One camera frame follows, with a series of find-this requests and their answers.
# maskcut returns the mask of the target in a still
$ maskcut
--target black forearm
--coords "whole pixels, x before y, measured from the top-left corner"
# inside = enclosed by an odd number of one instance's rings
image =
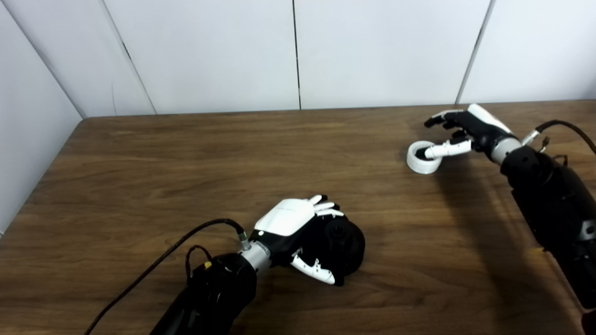
[[[530,147],[501,166],[537,242],[551,252],[585,308],[596,308],[596,201],[567,166]]]

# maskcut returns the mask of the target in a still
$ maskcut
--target prosthetic hand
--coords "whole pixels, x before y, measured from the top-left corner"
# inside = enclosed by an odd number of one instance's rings
[[[344,276],[362,263],[365,240],[339,206],[322,202],[326,199],[282,200],[257,221],[238,253],[213,257],[192,273],[187,264],[186,288],[151,335],[227,334],[253,300],[257,276],[277,265],[343,285]]]
[[[472,104],[424,123],[427,128],[437,124],[459,130],[442,145],[417,149],[416,157],[431,160],[474,149],[500,165],[537,242],[557,260],[582,306],[596,308],[596,202],[566,159],[560,164],[542,153],[544,148],[535,151],[526,145],[546,127],[568,123],[545,123],[520,142],[503,123]]]

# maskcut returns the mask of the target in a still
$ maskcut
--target wall seam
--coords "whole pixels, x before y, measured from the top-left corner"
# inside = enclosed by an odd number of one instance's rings
[[[52,75],[52,77],[54,78],[54,80],[56,81],[56,83],[58,84],[58,86],[60,87],[60,89],[66,95],[66,98],[68,98],[68,100],[70,101],[70,103],[72,104],[72,106],[74,107],[74,109],[77,111],[77,113],[79,113],[79,116],[81,117],[81,119],[83,119],[83,120],[86,119],[87,118],[87,114],[83,111],[83,109],[79,105],[77,105],[75,103],[74,99],[70,96],[70,94],[64,88],[64,85],[62,84],[62,81],[59,79],[58,75],[54,71],[53,66],[51,65],[51,62],[49,61],[48,57],[35,45],[35,43],[33,43],[32,39],[31,39],[31,36],[29,36],[29,34],[27,33],[27,31],[23,28],[23,25],[19,22],[19,20],[17,20],[16,15],[10,9],[10,7],[6,4],[6,1],[5,0],[0,0],[0,3],[2,3],[2,5],[4,6],[4,8],[6,8],[6,11],[8,12],[8,15],[10,15],[10,17],[13,18],[13,21],[17,24],[17,27],[21,30],[21,33],[23,33],[23,35],[25,36],[25,38],[27,39],[27,41],[29,42],[29,44],[31,45],[31,47],[33,48],[33,50],[35,51],[35,53],[37,53],[38,57],[44,63],[46,69],[48,69],[48,71],[50,72],[50,74]]]
[[[105,4],[105,0],[98,0],[100,3],[101,8],[104,11],[104,14],[107,18],[107,21],[109,23],[109,25],[111,26],[112,30],[114,31],[116,38],[118,39],[118,43],[120,44],[120,46],[123,49],[123,52],[126,54],[126,58],[128,58],[128,63],[132,69],[132,72],[134,73],[137,81],[139,82],[139,84],[141,85],[141,88],[143,89],[143,92],[145,93],[145,97],[147,97],[147,100],[149,101],[149,104],[151,105],[151,108],[153,109],[153,113],[157,114],[157,110],[155,109],[155,105],[153,104],[153,101],[151,100],[151,97],[149,96],[149,92],[147,91],[147,87],[145,87],[145,83],[143,82],[143,80],[141,79],[141,75],[139,74],[139,71],[136,69],[136,65],[135,63],[132,61],[132,57],[131,54],[129,53],[126,44],[124,43],[124,40],[122,39],[122,35],[120,34],[120,31],[118,30],[118,27],[116,26],[116,22],[114,22],[114,18],[112,17],[112,14],[110,12],[110,9],[108,8],[108,6]]]
[[[491,0],[488,3],[488,7],[486,9],[486,14],[484,20],[482,21],[482,25],[480,26],[480,31],[478,31],[478,37],[476,38],[476,44],[474,44],[474,49],[472,50],[472,54],[470,55],[470,61],[468,62],[468,66],[465,68],[464,78],[461,81],[460,90],[457,92],[457,96],[455,97],[455,104],[459,104],[461,100],[461,96],[464,93],[465,85],[468,82],[468,77],[470,76],[470,72],[472,71],[472,66],[474,66],[474,60],[476,59],[476,54],[478,53],[478,49],[480,49],[480,44],[482,43],[482,37],[484,37],[484,33],[486,31],[486,26],[488,25],[488,21],[491,18],[492,9],[495,6],[496,0]]]

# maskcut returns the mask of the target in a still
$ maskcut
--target white robotic finger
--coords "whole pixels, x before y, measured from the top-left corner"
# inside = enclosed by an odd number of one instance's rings
[[[464,111],[463,109],[450,109],[450,110],[444,110],[440,113],[436,113],[435,115],[432,116],[432,118],[435,117],[440,117],[441,119],[444,119],[445,114],[449,114],[449,113],[459,113],[461,111]]]
[[[316,212],[317,210],[332,208],[333,206],[335,206],[335,203],[320,203],[320,204],[314,205],[314,208],[315,208],[315,212]]]
[[[465,154],[472,151],[472,140],[467,139],[463,142],[451,144],[447,141],[441,145],[433,145],[424,151],[424,157],[428,159],[435,159],[445,156],[455,156]]]
[[[309,277],[312,277],[316,280],[320,280],[323,283],[331,285],[335,284],[335,277],[333,277],[333,273],[331,273],[331,271],[327,269],[322,269],[318,259],[315,260],[315,264],[313,266],[310,266],[304,263],[304,261],[302,260],[302,258],[300,258],[300,256],[298,256],[298,254],[295,254],[294,259],[290,264],[292,264],[293,267],[295,267],[300,272]]]
[[[317,216],[323,216],[323,215],[343,216],[344,215],[342,212],[340,212],[337,209],[324,209],[324,210],[315,212],[315,214]]]
[[[321,201],[321,199],[323,199],[323,196],[322,196],[322,195],[320,195],[320,194],[318,194],[318,195],[316,195],[316,196],[314,196],[314,197],[310,198],[310,199],[308,200],[308,202],[310,202],[310,203],[312,203],[312,204],[317,204],[317,203],[319,203],[319,201]]]

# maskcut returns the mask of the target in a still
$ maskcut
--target cable connector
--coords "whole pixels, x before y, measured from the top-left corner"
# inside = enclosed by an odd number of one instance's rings
[[[250,250],[249,237],[248,235],[246,235],[246,232],[243,231],[242,234],[238,234],[238,238],[240,239],[240,243],[242,244],[242,250]]]
[[[538,137],[538,135],[540,135],[540,132],[537,131],[536,129],[534,129],[531,133],[529,133],[528,135],[526,135],[526,137],[523,138],[523,140],[521,141],[521,144],[528,145],[528,144],[532,143],[532,141],[534,141],[534,139],[536,137]]]

